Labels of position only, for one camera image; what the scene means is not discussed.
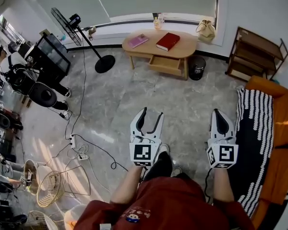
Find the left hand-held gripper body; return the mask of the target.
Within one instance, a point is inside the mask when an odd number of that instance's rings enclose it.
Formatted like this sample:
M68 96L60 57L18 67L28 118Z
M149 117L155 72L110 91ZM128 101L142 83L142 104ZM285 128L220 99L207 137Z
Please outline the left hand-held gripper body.
M155 135L144 137L131 135L130 159L135 166L151 167L156 161L156 156L161 145L161 139Z

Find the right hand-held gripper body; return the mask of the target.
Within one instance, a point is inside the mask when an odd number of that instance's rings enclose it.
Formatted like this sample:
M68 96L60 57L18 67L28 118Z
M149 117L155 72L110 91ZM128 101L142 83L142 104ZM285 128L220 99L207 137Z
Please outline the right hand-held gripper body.
M237 162L239 146L234 137L210 138L207 142L210 167L213 169L228 169Z

